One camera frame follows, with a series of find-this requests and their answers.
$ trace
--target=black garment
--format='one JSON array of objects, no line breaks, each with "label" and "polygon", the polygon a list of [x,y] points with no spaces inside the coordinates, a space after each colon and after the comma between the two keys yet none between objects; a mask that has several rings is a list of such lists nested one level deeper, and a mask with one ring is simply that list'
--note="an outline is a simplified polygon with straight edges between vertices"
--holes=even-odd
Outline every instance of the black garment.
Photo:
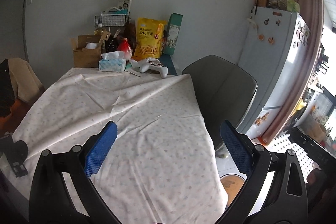
[{"label": "black garment", "polygon": [[0,117],[8,116],[14,103],[15,95],[9,76],[8,59],[5,59],[0,64]]}]

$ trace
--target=tablecloth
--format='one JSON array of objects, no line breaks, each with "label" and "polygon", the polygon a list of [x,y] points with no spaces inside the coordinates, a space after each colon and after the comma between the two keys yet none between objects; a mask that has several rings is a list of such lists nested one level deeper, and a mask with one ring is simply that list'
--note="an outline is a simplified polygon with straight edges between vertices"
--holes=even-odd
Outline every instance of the tablecloth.
[{"label": "tablecloth", "polygon": [[[28,175],[15,178],[4,156],[1,170],[29,199],[41,152],[70,150],[99,133],[107,121],[118,137],[91,180],[126,223],[215,223],[227,194],[190,75],[161,79],[128,72],[71,69],[32,106],[13,134],[29,148]],[[76,209],[86,214],[68,174]]]}]

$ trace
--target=yellow snack bag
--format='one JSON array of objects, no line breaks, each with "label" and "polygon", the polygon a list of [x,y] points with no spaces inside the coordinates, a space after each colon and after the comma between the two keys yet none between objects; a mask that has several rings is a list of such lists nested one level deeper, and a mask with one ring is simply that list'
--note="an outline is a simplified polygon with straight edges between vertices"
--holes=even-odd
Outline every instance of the yellow snack bag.
[{"label": "yellow snack bag", "polygon": [[141,58],[161,56],[161,40],[166,21],[139,18],[136,26],[136,41],[134,55]]}]

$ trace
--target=wire basket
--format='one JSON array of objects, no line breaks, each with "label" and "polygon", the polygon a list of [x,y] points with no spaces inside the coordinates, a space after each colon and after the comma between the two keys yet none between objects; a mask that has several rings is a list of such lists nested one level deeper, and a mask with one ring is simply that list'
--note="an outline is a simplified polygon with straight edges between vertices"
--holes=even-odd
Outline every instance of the wire basket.
[{"label": "wire basket", "polygon": [[286,5],[281,0],[267,0],[267,8],[279,9],[279,10],[287,10]]},{"label": "wire basket", "polygon": [[100,15],[95,16],[94,26],[98,27],[98,23],[102,23],[103,27],[121,27],[126,26],[129,21],[129,15]]}]

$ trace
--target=silver bolt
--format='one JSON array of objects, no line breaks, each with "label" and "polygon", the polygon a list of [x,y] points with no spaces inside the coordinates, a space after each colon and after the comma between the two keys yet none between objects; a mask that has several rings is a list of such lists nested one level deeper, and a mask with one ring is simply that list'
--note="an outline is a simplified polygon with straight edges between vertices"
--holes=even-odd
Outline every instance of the silver bolt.
[{"label": "silver bolt", "polygon": [[291,156],[294,156],[295,155],[295,151],[293,149],[288,149],[288,153],[291,155]]},{"label": "silver bolt", "polygon": [[43,150],[42,151],[42,156],[47,156],[47,155],[49,155],[49,150]]},{"label": "silver bolt", "polygon": [[82,149],[82,147],[81,147],[80,145],[75,145],[75,146],[72,148],[72,151],[76,153],[76,152],[81,151],[81,149]]},{"label": "silver bolt", "polygon": [[259,151],[259,152],[263,152],[265,150],[265,147],[261,144],[257,144],[255,146],[256,150]]}]

